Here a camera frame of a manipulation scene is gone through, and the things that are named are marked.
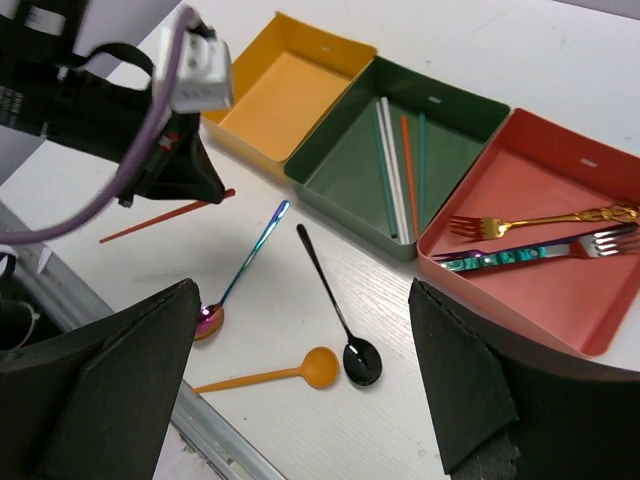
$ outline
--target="gold fork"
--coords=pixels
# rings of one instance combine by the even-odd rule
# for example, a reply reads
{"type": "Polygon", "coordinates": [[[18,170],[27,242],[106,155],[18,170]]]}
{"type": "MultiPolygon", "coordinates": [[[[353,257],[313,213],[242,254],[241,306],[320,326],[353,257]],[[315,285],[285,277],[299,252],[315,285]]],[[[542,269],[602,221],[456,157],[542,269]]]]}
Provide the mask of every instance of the gold fork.
{"type": "Polygon", "coordinates": [[[499,218],[460,217],[452,216],[450,219],[451,231],[474,240],[493,240],[503,237],[513,228],[527,225],[543,225],[559,222],[620,222],[631,223],[640,220],[640,213],[628,204],[618,204],[611,207],[595,208],[584,212],[559,215],[555,217],[530,218],[505,222],[499,218]]]}

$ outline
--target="black spoon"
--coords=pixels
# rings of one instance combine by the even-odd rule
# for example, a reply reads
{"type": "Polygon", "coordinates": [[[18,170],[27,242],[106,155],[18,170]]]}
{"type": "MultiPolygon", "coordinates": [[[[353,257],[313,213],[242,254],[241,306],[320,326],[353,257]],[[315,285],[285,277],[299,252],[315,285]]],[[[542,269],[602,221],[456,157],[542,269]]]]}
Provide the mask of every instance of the black spoon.
{"type": "Polygon", "coordinates": [[[344,347],[344,352],[342,353],[344,370],[347,372],[347,376],[356,385],[361,387],[372,385],[380,378],[380,375],[382,375],[382,359],[380,358],[380,354],[378,353],[378,350],[376,350],[376,347],[351,333],[351,330],[342,315],[342,311],[338,306],[338,302],[333,296],[331,287],[329,287],[329,282],[327,282],[327,279],[324,276],[324,272],[320,266],[320,261],[318,260],[318,256],[313,248],[307,229],[302,224],[298,224],[296,229],[298,230],[298,235],[300,236],[300,240],[302,240],[304,248],[307,250],[309,257],[311,257],[313,265],[316,267],[318,275],[320,275],[324,288],[329,294],[333,308],[336,309],[338,318],[340,319],[345,332],[347,332],[347,345],[344,347]]]}

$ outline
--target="black strap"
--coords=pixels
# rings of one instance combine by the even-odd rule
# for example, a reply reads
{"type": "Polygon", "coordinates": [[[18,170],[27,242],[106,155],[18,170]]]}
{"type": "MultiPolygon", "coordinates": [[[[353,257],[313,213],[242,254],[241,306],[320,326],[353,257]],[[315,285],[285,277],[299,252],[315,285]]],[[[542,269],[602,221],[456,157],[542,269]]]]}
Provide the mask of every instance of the black strap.
{"type": "Polygon", "coordinates": [[[189,32],[195,33],[196,35],[200,35],[204,38],[216,38],[217,36],[216,31],[212,27],[209,27],[204,22],[202,22],[202,20],[200,21],[200,23],[198,23],[197,26],[190,28],[189,32]]]}
{"type": "MultiPolygon", "coordinates": [[[[93,49],[86,57],[73,54],[67,66],[69,68],[80,68],[86,66],[91,60],[98,55],[107,54],[117,58],[121,62],[129,63],[140,68],[149,77],[153,77],[153,62],[149,56],[133,45],[127,43],[105,43],[93,49]]],[[[147,90],[151,90],[151,79],[147,85],[147,90]]]]}

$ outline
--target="cable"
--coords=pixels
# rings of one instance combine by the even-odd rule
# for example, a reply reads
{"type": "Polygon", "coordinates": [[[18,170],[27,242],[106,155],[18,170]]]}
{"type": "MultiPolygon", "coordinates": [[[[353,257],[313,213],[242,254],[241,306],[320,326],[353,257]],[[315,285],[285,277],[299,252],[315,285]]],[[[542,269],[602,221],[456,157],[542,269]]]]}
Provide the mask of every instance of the cable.
{"type": "Polygon", "coordinates": [[[200,23],[199,16],[195,10],[189,6],[185,7],[176,22],[171,45],[171,55],[167,63],[167,71],[162,83],[162,88],[147,112],[147,116],[120,164],[118,171],[109,184],[75,216],[42,230],[0,233],[0,244],[25,245],[45,242],[67,235],[92,220],[106,208],[114,197],[129,185],[134,176],[143,167],[147,153],[158,131],[158,126],[164,118],[167,106],[170,104],[173,89],[176,84],[184,35],[190,27],[198,23],[200,23]]]}
{"type": "Polygon", "coordinates": [[[13,276],[13,272],[16,271],[16,264],[18,263],[18,258],[12,253],[0,253],[0,264],[2,260],[7,259],[7,262],[0,273],[0,287],[4,285],[4,283],[13,276]]]}
{"type": "Polygon", "coordinates": [[[15,352],[19,348],[24,347],[25,344],[31,338],[31,335],[33,335],[33,331],[36,329],[36,323],[38,322],[38,320],[40,320],[40,314],[36,312],[35,309],[30,304],[28,304],[27,302],[18,302],[18,305],[22,305],[24,308],[29,310],[29,313],[31,315],[31,323],[29,324],[29,330],[27,330],[27,333],[25,334],[24,338],[20,341],[20,343],[18,343],[18,345],[10,348],[9,350],[0,350],[0,355],[4,355],[5,353],[15,352]]]}

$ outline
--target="white chopstick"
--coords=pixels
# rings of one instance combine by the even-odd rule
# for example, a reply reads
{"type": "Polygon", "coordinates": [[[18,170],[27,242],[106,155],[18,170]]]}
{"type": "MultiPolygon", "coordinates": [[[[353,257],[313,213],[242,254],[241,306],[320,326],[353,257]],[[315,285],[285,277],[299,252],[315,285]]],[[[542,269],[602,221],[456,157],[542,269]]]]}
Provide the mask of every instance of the white chopstick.
{"type": "Polygon", "coordinates": [[[382,136],[383,145],[386,141],[385,157],[387,157],[387,168],[389,171],[389,183],[391,184],[391,194],[393,207],[396,212],[396,222],[398,223],[398,236],[400,243],[409,243],[409,228],[407,226],[407,214],[404,208],[404,195],[402,194],[402,182],[400,181],[400,170],[398,168],[398,155],[396,153],[396,142],[393,136],[393,126],[391,124],[391,110],[389,99],[382,97],[380,105],[376,105],[376,110],[382,114],[385,134],[382,136]]]}

